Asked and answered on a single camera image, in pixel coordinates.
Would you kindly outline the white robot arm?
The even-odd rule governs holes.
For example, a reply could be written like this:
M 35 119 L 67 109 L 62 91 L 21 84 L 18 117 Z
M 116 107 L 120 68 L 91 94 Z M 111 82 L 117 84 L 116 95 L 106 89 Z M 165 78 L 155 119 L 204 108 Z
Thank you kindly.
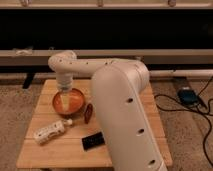
M 115 171 L 167 171 L 140 99 L 149 71 L 139 60 L 79 59 L 69 50 L 49 57 L 58 89 L 75 73 L 91 76 L 91 99 Z

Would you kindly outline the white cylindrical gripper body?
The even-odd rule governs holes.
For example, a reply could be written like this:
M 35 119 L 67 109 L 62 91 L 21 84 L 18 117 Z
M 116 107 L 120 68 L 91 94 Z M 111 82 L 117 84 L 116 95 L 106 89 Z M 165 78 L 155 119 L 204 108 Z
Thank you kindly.
M 57 87 L 60 92 L 69 92 L 72 89 L 73 77 L 70 74 L 57 74 Z

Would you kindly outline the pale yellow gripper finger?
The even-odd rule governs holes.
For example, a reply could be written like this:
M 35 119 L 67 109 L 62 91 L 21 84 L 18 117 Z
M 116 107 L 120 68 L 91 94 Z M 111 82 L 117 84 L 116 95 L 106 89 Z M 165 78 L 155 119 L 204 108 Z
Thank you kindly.
M 68 92 L 62 92 L 60 98 L 63 110 L 67 111 L 70 107 L 70 94 Z

